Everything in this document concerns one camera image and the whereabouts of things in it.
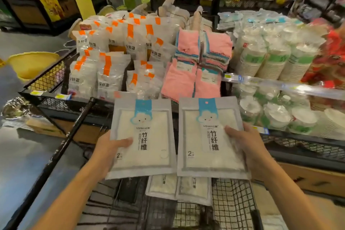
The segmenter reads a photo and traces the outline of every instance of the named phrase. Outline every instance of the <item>cartoon face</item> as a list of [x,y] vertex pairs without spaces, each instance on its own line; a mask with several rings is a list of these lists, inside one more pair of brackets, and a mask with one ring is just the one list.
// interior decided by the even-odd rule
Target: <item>cartoon face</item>
[[142,124],[142,123],[147,123],[151,121],[151,116],[145,113],[137,113],[135,117],[131,119],[132,123],[135,125]]
[[202,113],[201,116],[198,117],[198,121],[200,123],[210,122],[217,120],[218,116],[216,113],[211,113],[209,110],[206,110]]

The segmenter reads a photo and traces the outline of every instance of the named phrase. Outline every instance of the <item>black handle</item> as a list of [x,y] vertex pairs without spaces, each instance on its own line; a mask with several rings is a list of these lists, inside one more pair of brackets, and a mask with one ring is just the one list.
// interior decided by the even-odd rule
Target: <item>black handle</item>
[[260,211],[259,210],[251,210],[250,214],[252,215],[253,225],[255,230],[264,230],[264,226],[262,225]]
[[54,155],[50,158],[49,162],[45,165],[44,169],[42,170],[40,176],[37,178],[35,184],[30,189],[29,193],[24,199],[22,205],[13,213],[10,221],[7,223],[3,230],[15,230],[18,228],[19,224],[22,222],[24,216],[30,209],[32,203],[35,201],[36,197],[40,193],[41,189],[43,188],[45,182],[48,180],[50,174],[54,170],[56,164],[65,153],[67,147],[69,146],[70,142],[72,141],[75,133],[80,128],[81,124],[85,120],[86,116],[89,113],[89,110],[95,104],[96,99],[91,97],[88,104],[84,108],[83,112],[79,115],[76,119],[72,130],[67,134],[66,139],[61,142],[58,149],[55,151]]

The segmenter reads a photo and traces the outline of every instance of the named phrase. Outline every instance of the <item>yellow basket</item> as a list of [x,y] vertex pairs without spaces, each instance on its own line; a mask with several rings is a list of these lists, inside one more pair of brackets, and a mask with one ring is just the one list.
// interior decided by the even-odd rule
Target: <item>yellow basket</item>
[[20,80],[26,82],[35,78],[58,59],[59,55],[56,53],[28,52],[12,55],[6,63],[11,65]]

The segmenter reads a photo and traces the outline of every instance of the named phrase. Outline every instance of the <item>black metal pole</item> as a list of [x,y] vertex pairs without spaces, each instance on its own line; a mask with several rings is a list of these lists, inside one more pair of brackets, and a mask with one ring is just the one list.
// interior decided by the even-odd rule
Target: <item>black metal pole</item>
[[70,142],[72,141],[75,133],[80,128],[81,124],[83,123],[84,119],[89,113],[91,107],[95,104],[96,99],[91,97],[88,104],[86,105],[83,112],[79,115],[76,119],[72,130],[67,134],[67,137],[62,143],[59,145],[58,149],[55,151],[54,155],[50,158],[49,162],[45,165],[43,171],[41,172],[40,176],[37,178],[35,184],[30,189],[29,193],[24,199],[22,205],[14,212],[10,221],[7,223],[3,230],[15,230],[18,228],[19,224],[22,222],[24,216],[30,209],[32,203],[35,201],[36,197],[40,193],[41,189],[43,188],[45,182],[48,180],[50,174],[54,170],[56,164],[65,153],[67,147],[69,146]]

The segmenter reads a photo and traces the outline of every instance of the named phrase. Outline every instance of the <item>stack of towels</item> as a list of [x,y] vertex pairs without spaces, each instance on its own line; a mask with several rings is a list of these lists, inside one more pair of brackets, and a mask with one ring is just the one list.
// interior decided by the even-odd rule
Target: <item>stack of towels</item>
[[175,45],[177,46],[175,57],[179,61],[199,62],[200,36],[198,31],[180,28]]
[[233,43],[230,36],[223,33],[204,32],[202,63],[204,66],[226,71],[232,55]]

